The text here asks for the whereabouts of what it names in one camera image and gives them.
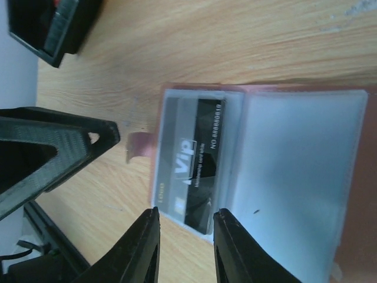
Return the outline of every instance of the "black plastic object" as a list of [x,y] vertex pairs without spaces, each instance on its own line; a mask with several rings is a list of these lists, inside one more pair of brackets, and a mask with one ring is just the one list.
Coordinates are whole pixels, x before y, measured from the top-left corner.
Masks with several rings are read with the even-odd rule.
[[59,67],[78,52],[102,0],[7,0],[9,33],[37,56]]
[[[99,135],[93,144],[89,133]],[[0,110],[0,220],[119,141],[111,121],[37,107]]]
[[73,283],[155,283],[160,262],[160,216],[145,210],[114,247]]
[[214,214],[214,253],[218,283],[300,282],[269,256],[227,209]]
[[[145,210],[114,247],[91,267],[35,202],[25,205],[25,214],[45,239],[42,248],[45,252],[39,259],[10,266],[6,275],[0,273],[0,283],[158,282],[160,217],[157,208]],[[227,209],[214,214],[214,254],[218,283],[300,282],[265,253]]]
[[70,283],[90,267],[36,202],[25,204],[24,215],[44,243],[41,247],[30,244],[27,248],[39,250],[41,256],[11,265],[5,275],[0,272],[0,283]]

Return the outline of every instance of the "vip logo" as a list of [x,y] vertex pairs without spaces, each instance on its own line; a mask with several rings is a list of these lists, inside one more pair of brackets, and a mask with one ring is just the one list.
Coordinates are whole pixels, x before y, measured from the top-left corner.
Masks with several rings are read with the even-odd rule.
[[180,152],[176,156],[176,167],[174,172],[177,179],[185,179],[182,182],[190,185],[193,177],[193,163],[196,151],[195,140],[181,139]]

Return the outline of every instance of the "pink tab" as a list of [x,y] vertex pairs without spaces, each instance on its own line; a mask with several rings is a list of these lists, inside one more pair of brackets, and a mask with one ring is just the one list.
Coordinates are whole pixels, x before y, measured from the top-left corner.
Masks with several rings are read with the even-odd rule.
[[137,156],[152,157],[153,155],[153,143],[155,134],[152,133],[131,133],[127,137],[127,159],[130,160]]

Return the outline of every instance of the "card holder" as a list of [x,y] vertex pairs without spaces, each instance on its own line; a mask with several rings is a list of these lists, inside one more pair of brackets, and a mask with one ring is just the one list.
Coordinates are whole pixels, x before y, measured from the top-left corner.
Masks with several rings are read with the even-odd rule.
[[[169,104],[169,97],[181,102]],[[214,181],[203,190],[207,194],[194,194],[203,205],[197,229],[185,222],[189,186],[178,195],[175,181],[161,182],[158,176],[174,180],[172,164],[182,139],[176,133],[187,132],[188,123],[193,135],[197,112],[188,108],[198,109],[201,98],[222,101],[224,107]],[[166,85],[158,127],[148,145],[151,204],[210,242],[212,213],[228,208],[302,282],[333,282],[334,266],[337,280],[371,281],[377,262],[376,110],[376,87]],[[216,108],[209,112],[212,116]],[[177,129],[167,131],[170,143],[163,134],[169,123]],[[208,118],[202,131],[211,136],[214,123]],[[199,142],[191,140],[198,148],[205,140],[208,147],[211,139],[205,135]],[[170,165],[161,158],[164,146],[171,151]],[[198,165],[186,161],[194,169]]]

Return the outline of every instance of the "wooden table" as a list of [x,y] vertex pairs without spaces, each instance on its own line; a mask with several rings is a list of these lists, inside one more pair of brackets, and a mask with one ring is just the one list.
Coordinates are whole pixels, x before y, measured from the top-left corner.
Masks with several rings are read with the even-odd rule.
[[[40,62],[38,105],[114,120],[122,141],[38,202],[93,264],[150,207],[150,160],[126,164],[125,144],[154,130],[163,83],[375,84],[377,4],[362,2],[370,11],[357,0],[105,1],[79,55],[60,70]],[[161,248],[160,282],[215,281],[213,247],[164,218]]]

